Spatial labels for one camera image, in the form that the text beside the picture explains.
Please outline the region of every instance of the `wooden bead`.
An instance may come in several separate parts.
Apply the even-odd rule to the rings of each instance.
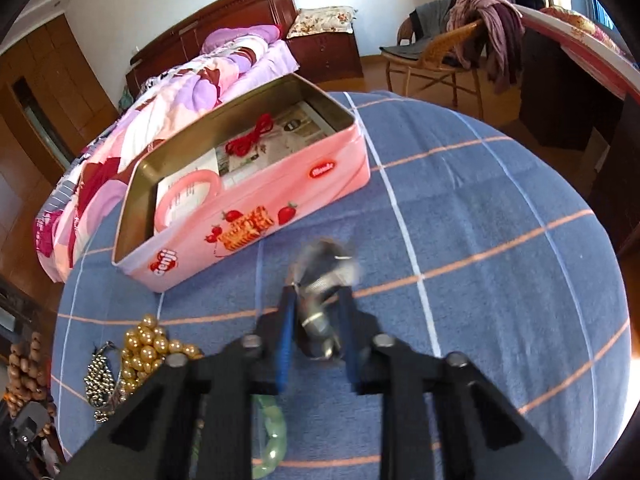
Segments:
[[[40,352],[40,350],[31,350],[31,352],[29,352],[29,359],[31,361],[34,361],[35,363],[39,363],[40,359],[42,358],[42,353]]]
[[[165,336],[159,335],[154,339],[154,348],[156,349],[156,352],[164,355],[169,351],[169,341]]]
[[[140,321],[140,325],[149,327],[151,330],[153,330],[156,325],[158,325],[158,320],[153,314],[145,314],[145,317],[143,317],[142,321]]]
[[[47,393],[42,388],[36,388],[33,392],[33,400],[44,400],[47,398]]]
[[[182,343],[177,339],[171,339],[169,341],[169,353],[178,354],[182,352]]]
[[[152,346],[143,346],[140,351],[140,359],[143,363],[152,363],[158,357],[158,352]]]
[[[185,354],[189,359],[193,359],[200,353],[200,350],[196,345],[188,344],[182,346],[182,353]]]
[[[154,328],[154,336],[158,337],[161,335],[166,337],[166,330],[164,329],[163,326],[158,325]]]
[[[131,358],[131,368],[137,371],[142,370],[142,359],[139,356],[136,355]]]
[[[44,370],[38,370],[38,375],[36,377],[36,382],[40,386],[46,386],[47,385],[47,376],[44,373]]]
[[[18,399],[21,399],[24,402],[28,402],[31,400],[31,392],[27,390],[27,388],[25,388],[24,386],[20,386],[17,396],[18,396]]]
[[[127,347],[129,350],[133,350],[134,352],[135,352],[136,350],[139,350],[139,349],[140,349],[140,347],[142,346],[142,345],[140,344],[140,339],[138,338],[138,336],[137,336],[137,335],[130,335],[129,337],[127,337],[127,338],[125,339],[124,344],[126,345],[126,347]]]
[[[123,368],[122,369],[122,377],[124,379],[135,379],[136,372],[133,368]]]
[[[154,332],[149,327],[143,326],[140,331],[140,342],[143,345],[151,346],[154,343]]]
[[[38,389],[38,383],[33,379],[31,379],[30,377],[27,377],[27,380],[24,382],[24,385],[27,387],[28,390],[32,392],[35,392]]]
[[[155,372],[156,370],[158,370],[158,368],[162,366],[162,363],[164,363],[164,359],[156,359],[156,360],[151,364],[151,371],[152,371],[152,372]]]
[[[17,366],[9,366],[7,373],[9,375],[9,379],[20,379],[20,368]]]
[[[135,391],[135,389],[137,388],[136,380],[125,379],[124,381],[122,381],[122,386],[125,389],[125,391],[130,394],[131,392]]]

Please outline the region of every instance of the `pink pillow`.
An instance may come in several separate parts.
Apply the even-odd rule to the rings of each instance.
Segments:
[[[229,41],[248,35],[258,36],[266,41],[267,44],[271,44],[280,39],[280,29],[275,25],[254,25],[253,27],[247,28],[219,28],[207,36],[207,39],[204,40],[202,44],[200,53],[209,54]]]

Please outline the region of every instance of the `bed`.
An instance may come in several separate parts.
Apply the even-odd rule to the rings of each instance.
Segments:
[[[388,92],[334,97],[368,131],[363,189],[164,294],[111,265],[120,204],[101,222],[66,283],[54,339],[67,457],[96,428],[82,382],[95,346],[121,344],[150,312],[172,338],[217,352],[277,304],[299,248],[326,236],[356,248],[357,301],[385,332],[421,352],[468,354],[575,478],[587,478],[619,433],[630,361],[622,277],[593,212],[487,124]],[[339,364],[300,352],[292,361],[278,400],[288,449],[271,477],[378,478],[379,400],[355,397]]]
[[[132,106],[86,147],[34,221],[45,272],[65,282],[84,245],[124,196],[133,166],[162,140],[299,65],[282,38],[293,0],[218,0],[131,59]]]

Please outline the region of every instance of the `gold bead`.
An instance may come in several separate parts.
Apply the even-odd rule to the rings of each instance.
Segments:
[[[136,372],[133,368],[123,368],[122,377],[125,379],[135,379]]]
[[[154,340],[154,348],[159,354],[166,354],[169,351],[169,342],[163,335],[159,335]]]
[[[140,334],[138,335],[138,337],[140,338],[140,342],[143,345],[152,345],[154,343],[155,335],[150,328],[143,326],[142,330],[140,330]]]
[[[131,367],[137,371],[142,370],[142,359],[140,359],[140,357],[138,357],[137,355],[135,357],[132,357]]]
[[[135,379],[125,379],[124,381],[122,381],[122,387],[124,388],[124,390],[127,393],[131,393],[133,392],[137,385],[136,385],[136,380]]]
[[[171,354],[177,354],[182,352],[182,343],[180,340],[178,339],[171,339],[171,341],[169,341],[169,353]]]
[[[124,341],[130,337],[138,337],[138,330],[136,328],[129,328],[129,330],[124,333]]]
[[[158,352],[152,346],[143,346],[140,351],[140,359],[143,363],[152,363],[158,357]]]
[[[127,337],[124,344],[129,350],[133,351],[139,350],[142,346],[137,335],[130,335],[129,337]]]
[[[140,321],[140,325],[149,327],[151,330],[153,330],[157,324],[158,320],[153,314],[145,314],[145,317],[143,317],[142,321]]]
[[[193,359],[200,353],[200,350],[196,345],[188,344],[182,346],[182,353],[185,354],[189,359]]]

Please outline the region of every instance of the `pink tin box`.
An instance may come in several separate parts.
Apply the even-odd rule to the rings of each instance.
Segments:
[[[211,181],[193,212],[154,234],[156,193],[164,177],[251,128],[263,114],[275,116],[300,101],[335,133],[229,189]],[[209,181],[206,172],[201,176]],[[113,264],[151,290],[164,292],[356,191],[369,177],[364,134],[349,111],[301,77],[284,76],[216,108],[139,161],[120,214]]]

